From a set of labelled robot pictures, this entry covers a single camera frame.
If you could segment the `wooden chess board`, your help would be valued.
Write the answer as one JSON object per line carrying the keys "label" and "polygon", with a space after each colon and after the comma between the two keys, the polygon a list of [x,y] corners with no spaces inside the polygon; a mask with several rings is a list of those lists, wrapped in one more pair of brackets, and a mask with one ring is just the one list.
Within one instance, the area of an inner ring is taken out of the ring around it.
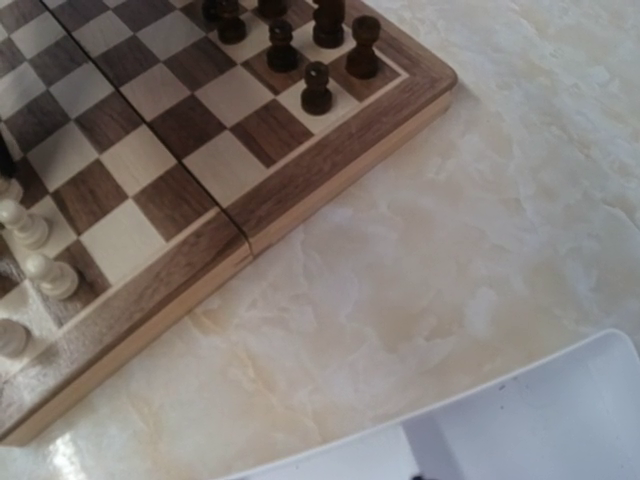
{"label": "wooden chess board", "polygon": [[[247,38],[241,1],[5,1],[1,5],[1,178],[42,216],[37,250],[1,223],[1,319],[29,329],[1,355],[1,442],[29,443],[195,304],[407,142],[449,106],[454,70],[360,1],[344,3],[346,72],[383,56],[400,75],[360,111],[311,130],[271,101],[226,126],[194,91],[233,66],[208,44]],[[256,1],[270,21],[267,66],[299,67],[290,1]],[[304,112],[332,107],[329,69],[306,65]],[[32,254],[68,263],[73,295],[28,279]]]}

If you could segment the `white chess pawn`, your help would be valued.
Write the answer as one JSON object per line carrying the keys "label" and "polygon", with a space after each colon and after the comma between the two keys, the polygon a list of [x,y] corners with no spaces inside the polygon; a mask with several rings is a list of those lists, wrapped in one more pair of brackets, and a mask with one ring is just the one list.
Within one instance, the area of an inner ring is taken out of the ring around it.
{"label": "white chess pawn", "polygon": [[22,204],[23,188],[17,180],[1,178],[1,223],[22,247],[37,250],[49,238],[49,226],[39,215],[30,213]]}
{"label": "white chess pawn", "polygon": [[44,254],[28,256],[24,270],[44,295],[56,300],[70,297],[79,286],[79,276],[68,263],[55,261]]}

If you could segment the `black chess pieces group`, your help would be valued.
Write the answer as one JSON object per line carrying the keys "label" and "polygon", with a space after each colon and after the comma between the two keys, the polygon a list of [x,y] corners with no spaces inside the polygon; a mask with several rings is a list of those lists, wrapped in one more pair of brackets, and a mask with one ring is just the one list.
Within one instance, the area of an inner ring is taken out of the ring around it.
{"label": "black chess pieces group", "polygon": [[[215,31],[208,34],[208,44],[217,47],[233,66],[217,78],[194,91],[214,115],[230,127],[275,101],[290,111],[309,129],[321,130],[360,111],[366,104],[388,90],[400,76],[387,60],[379,57],[376,77],[358,80],[345,70],[347,53],[355,46],[351,29],[345,28],[344,44],[337,49],[323,49],[312,40],[310,1],[290,1],[285,19],[293,27],[292,46],[299,55],[299,67],[288,73],[276,73],[267,66],[270,21],[261,17],[256,1],[241,1],[240,18],[245,22],[247,38],[239,44],[224,45]],[[305,88],[307,64],[319,61],[329,69],[328,89],[332,107],[323,115],[311,115],[302,109],[301,94]]]}

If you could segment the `white plastic tray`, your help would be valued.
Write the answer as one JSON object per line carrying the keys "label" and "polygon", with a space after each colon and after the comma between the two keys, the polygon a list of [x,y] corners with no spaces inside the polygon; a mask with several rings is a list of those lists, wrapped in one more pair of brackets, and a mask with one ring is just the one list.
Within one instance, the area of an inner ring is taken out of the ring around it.
{"label": "white plastic tray", "polygon": [[635,479],[639,355],[601,332],[396,422],[251,479]]}

